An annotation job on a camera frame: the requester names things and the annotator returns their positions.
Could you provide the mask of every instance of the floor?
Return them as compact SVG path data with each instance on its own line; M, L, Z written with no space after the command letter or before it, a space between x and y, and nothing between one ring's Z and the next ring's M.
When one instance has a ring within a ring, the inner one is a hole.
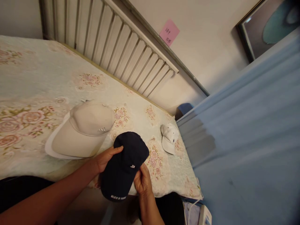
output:
M100 190L85 189L69 205L65 213L58 219L59 225L113 225L131 224L129 222L128 211L133 218L137 218L137 197L128 196L121 203L113 203L103 197ZM133 225L141 225L137 220Z

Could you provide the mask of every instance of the baseball cap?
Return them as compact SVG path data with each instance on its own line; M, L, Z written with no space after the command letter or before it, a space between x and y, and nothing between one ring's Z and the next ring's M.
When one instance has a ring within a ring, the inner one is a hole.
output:
M126 199L136 173L149 156L148 147L135 132L118 135L113 147L121 146L123 151L113 155L101 178L101 192L113 202Z
M170 153L175 154L175 143L179 137L179 132L171 123L163 124L160 127L162 132L162 148Z
M112 109L95 100L80 103L71 109L70 118L63 121L59 130L55 130L50 147L62 155L91 157L100 149L113 124Z

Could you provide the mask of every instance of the blue curtain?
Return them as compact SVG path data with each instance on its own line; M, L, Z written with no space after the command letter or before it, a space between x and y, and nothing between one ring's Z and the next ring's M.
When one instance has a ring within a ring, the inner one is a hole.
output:
M214 225L299 222L299 29L177 124Z

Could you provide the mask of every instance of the framed painting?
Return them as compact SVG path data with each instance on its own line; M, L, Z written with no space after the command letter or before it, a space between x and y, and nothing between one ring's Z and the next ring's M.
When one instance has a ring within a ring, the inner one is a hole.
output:
M296 2L261 0L236 25L250 63L300 25Z

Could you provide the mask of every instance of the bed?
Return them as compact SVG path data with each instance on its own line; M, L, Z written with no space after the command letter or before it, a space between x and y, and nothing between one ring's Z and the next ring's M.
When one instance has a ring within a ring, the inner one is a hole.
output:
M73 106L91 99L115 113L99 153L117 135L134 131L149 148L145 163L156 197L174 191L203 198L181 136L176 155L162 148L160 126L177 127L173 116L74 49L19 37L0 36L0 179L33 175L58 181L86 162L53 158L44 145ZM97 178L89 187L99 188ZM129 194L136 194L133 185Z

